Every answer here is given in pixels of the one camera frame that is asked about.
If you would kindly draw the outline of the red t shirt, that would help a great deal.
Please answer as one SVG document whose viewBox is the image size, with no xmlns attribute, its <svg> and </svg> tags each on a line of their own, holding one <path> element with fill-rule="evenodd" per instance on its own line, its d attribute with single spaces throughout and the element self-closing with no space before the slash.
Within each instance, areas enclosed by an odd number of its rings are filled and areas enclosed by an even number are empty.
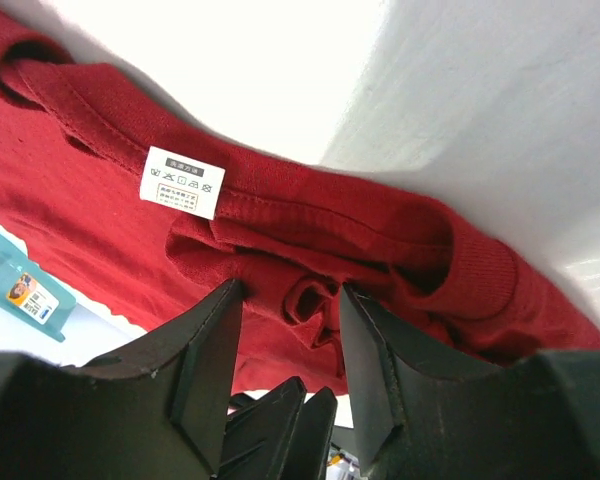
<svg viewBox="0 0 600 480">
<path fill-rule="evenodd" d="M 1 10 L 0 224 L 147 330 L 239 279 L 238 392 L 291 376 L 346 392 L 344 283 L 495 364 L 600 350 L 562 292 L 444 204 L 215 138 Z"/>
</svg>

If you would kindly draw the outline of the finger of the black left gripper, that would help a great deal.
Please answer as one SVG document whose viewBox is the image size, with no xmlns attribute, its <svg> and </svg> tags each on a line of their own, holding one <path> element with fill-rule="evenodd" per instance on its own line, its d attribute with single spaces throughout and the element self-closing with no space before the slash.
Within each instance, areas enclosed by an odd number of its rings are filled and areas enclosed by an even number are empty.
<svg viewBox="0 0 600 480">
<path fill-rule="evenodd" d="M 306 388 L 298 377 L 228 416 L 219 479 L 282 477 Z"/>
<path fill-rule="evenodd" d="M 303 385 L 281 385 L 275 389 L 292 401 L 291 432 L 282 453 L 278 479 L 325 479 L 337 400 L 324 387 L 308 401 Z"/>
</svg>

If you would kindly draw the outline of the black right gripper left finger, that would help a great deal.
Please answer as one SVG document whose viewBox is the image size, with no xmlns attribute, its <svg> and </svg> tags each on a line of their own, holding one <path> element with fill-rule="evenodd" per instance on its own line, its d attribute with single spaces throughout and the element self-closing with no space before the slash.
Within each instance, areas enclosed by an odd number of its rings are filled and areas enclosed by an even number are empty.
<svg viewBox="0 0 600 480">
<path fill-rule="evenodd" d="M 0 479 L 209 479 L 242 317 L 235 280 L 81 367 L 0 352 Z"/>
</svg>

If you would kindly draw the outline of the teal transparent plastic bin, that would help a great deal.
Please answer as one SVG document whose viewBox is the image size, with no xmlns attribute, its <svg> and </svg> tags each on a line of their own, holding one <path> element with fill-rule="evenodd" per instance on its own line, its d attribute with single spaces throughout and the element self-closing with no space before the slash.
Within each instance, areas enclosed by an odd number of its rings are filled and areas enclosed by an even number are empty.
<svg viewBox="0 0 600 480">
<path fill-rule="evenodd" d="M 63 342 L 75 296 L 0 234 L 0 308 L 47 337 Z"/>
</svg>

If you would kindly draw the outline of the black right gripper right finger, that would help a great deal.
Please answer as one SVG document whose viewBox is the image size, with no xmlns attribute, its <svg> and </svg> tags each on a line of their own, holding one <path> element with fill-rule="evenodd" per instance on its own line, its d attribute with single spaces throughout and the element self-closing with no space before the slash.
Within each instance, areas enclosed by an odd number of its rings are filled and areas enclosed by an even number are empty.
<svg viewBox="0 0 600 480">
<path fill-rule="evenodd" d="M 501 367 L 345 286 L 341 338 L 369 479 L 600 479 L 600 352 Z"/>
</svg>

